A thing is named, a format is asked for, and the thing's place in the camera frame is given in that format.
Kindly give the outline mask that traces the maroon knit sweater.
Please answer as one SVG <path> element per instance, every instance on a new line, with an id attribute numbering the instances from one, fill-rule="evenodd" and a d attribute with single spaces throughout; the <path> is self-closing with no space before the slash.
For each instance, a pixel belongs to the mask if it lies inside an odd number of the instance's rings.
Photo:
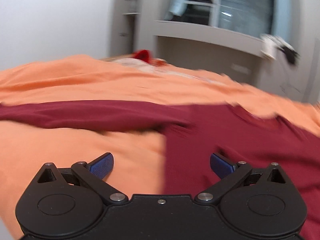
<path id="1" fill-rule="evenodd" d="M 306 202 L 303 237 L 319 239 L 319 137 L 282 116 L 262 119 L 232 105 L 93 100 L 3 105 L 1 119 L 41 128 L 156 129 L 166 138 L 166 194 L 196 194 L 217 182 L 209 166 L 215 152 L 254 167 L 278 162 Z"/>

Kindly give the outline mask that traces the orange bed sheet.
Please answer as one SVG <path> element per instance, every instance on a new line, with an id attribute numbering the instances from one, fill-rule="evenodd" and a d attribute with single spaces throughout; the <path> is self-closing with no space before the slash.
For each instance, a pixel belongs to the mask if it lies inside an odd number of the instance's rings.
<path id="1" fill-rule="evenodd" d="M 113 62 L 78 55 L 34 62 L 1 72 L 1 103 L 21 105 L 73 100 L 147 101 L 162 105 L 232 103 L 259 117 L 279 114 L 319 134 L 319 106 L 299 103 L 240 84 L 227 75 L 135 59 Z M 147 132 L 41 129 L 1 122 L 1 219 L 13 239 L 22 237 L 15 206 L 46 162 L 69 167 L 111 152 L 107 182 L 127 195 L 160 194 L 164 186 L 164 137 Z"/>

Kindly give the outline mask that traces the red plush item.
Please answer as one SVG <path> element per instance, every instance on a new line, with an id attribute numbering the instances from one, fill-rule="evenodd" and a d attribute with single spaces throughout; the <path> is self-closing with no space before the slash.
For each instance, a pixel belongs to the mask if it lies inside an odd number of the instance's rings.
<path id="1" fill-rule="evenodd" d="M 155 58 L 153 57 L 153 54 L 150 50 L 139 50 L 134 52 L 131 57 L 133 59 L 138 59 L 140 61 L 143 61 L 147 64 L 156 66 L 156 67 L 160 67 L 160 66 L 164 66 L 167 64 L 167 62 L 164 59 L 159 59 L 159 58 Z"/>

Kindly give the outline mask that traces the black cloth on ledge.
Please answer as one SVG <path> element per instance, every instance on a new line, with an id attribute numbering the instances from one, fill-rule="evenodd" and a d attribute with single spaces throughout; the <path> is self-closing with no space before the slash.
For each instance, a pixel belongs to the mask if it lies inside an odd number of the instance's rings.
<path id="1" fill-rule="evenodd" d="M 295 49 L 290 44 L 282 40 L 279 41 L 278 48 L 285 55 L 288 64 L 295 66 L 299 58 L 299 54 Z"/>

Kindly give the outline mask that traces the grey wardrobe cabinet unit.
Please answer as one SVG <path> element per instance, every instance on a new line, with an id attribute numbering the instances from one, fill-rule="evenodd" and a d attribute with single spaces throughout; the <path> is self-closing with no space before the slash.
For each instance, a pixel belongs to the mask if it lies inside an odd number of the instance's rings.
<path id="1" fill-rule="evenodd" d="M 110 54 L 146 49 L 170 64 L 226 74 L 292 100 L 319 99 L 319 0 L 291 0 L 291 36 L 280 40 L 299 54 L 295 66 L 279 49 L 275 60 L 265 58 L 260 37 L 164 20 L 168 1 L 114 0 Z"/>

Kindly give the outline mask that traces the light blue right curtain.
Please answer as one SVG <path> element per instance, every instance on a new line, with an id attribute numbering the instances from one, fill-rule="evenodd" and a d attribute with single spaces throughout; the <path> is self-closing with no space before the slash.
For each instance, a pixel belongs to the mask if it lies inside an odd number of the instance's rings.
<path id="1" fill-rule="evenodd" d="M 274 0 L 272 35 L 289 41 L 291 36 L 291 0 Z"/>

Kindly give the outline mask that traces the window with white frame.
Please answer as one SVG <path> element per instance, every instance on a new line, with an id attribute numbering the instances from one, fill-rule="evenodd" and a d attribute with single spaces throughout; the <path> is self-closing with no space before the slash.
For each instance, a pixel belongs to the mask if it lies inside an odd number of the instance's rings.
<path id="1" fill-rule="evenodd" d="M 188 0 L 181 17 L 164 20 L 207 25 L 259 38 L 270 34 L 274 0 Z"/>

